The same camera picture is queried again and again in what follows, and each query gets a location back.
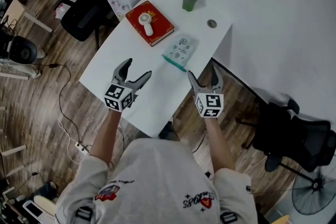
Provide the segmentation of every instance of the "office chair armrest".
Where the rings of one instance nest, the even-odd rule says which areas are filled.
[[[58,6],[62,3],[67,4],[69,6],[72,6],[74,4],[74,2],[72,2],[71,0],[58,0],[58,1],[56,1],[54,6],[52,7],[52,9],[56,10],[58,8]]]
[[[98,14],[99,10],[99,6],[92,7],[92,9],[86,13],[84,18],[79,22],[78,27],[84,28]]]
[[[286,110],[293,110],[295,114],[300,113],[300,107],[293,99],[289,99],[287,106],[283,106],[282,108]]]

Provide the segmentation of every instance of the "white table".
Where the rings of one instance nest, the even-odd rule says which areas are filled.
[[[164,60],[161,56],[163,51],[172,38],[180,33],[197,39],[198,48],[186,68],[198,77],[232,22],[208,6],[196,4],[195,9],[188,13],[182,9],[182,0],[149,1],[175,26],[175,31],[150,47],[127,19],[122,20],[93,57],[79,81],[103,100],[113,71],[122,61],[133,58],[128,80],[135,80],[152,70],[152,77],[138,91],[139,97],[130,109],[123,111],[122,117],[145,134],[157,137],[191,89],[187,73]],[[216,20],[217,27],[208,27],[208,19]]]
[[[8,7],[6,13],[3,16],[2,21],[8,15],[7,25],[11,26],[11,29],[14,29],[17,22],[21,18],[21,16],[25,16],[27,19],[31,20],[33,23],[47,30],[49,33],[52,32],[52,29],[46,26],[44,23],[36,19],[36,14],[29,11],[24,5],[22,5],[19,0],[13,0],[10,6]]]

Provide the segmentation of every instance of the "person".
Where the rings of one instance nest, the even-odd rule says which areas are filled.
[[[45,58],[46,56],[46,53],[37,48],[37,57],[36,59],[43,59]],[[33,79],[37,79],[39,78],[42,73],[40,70],[34,68],[33,66],[31,65],[23,65],[21,63],[17,63],[17,62],[14,62],[10,59],[1,59],[0,58],[0,66],[5,68],[5,69],[11,69],[11,68],[14,68],[15,70],[17,71],[21,71],[21,72],[24,72],[24,73],[27,73],[29,74]]]
[[[58,223],[257,223],[251,180],[235,171],[217,119],[205,118],[212,182],[168,123],[163,139],[140,134],[132,141],[106,185],[120,117],[109,111],[74,181],[61,193]]]

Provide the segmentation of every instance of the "green cup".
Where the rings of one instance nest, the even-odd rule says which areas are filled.
[[[183,0],[182,8],[187,12],[191,12],[194,9],[197,0]]]

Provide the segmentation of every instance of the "electric fan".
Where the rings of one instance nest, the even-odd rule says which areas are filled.
[[[335,197],[336,161],[334,159],[333,165],[319,166],[311,173],[301,169],[298,173],[292,189],[292,201],[300,214],[314,215],[327,207]]]

